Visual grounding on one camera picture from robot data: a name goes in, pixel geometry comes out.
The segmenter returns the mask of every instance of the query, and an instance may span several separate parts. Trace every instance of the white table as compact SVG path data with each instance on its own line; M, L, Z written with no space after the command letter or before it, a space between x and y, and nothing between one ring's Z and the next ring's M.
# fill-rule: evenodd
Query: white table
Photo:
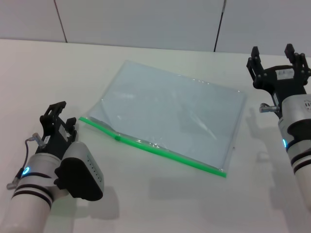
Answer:
M57 200L45 233L304 233L306 210L273 113L245 67L249 54L154 50L0 40L0 220L23 163L24 140L42 135L40 115L67 102L61 118L83 115L125 60L239 89L248 95L227 178L119 143L78 122L105 179L98 202ZM289 64L261 56L264 67ZM36 144L31 143L30 154Z

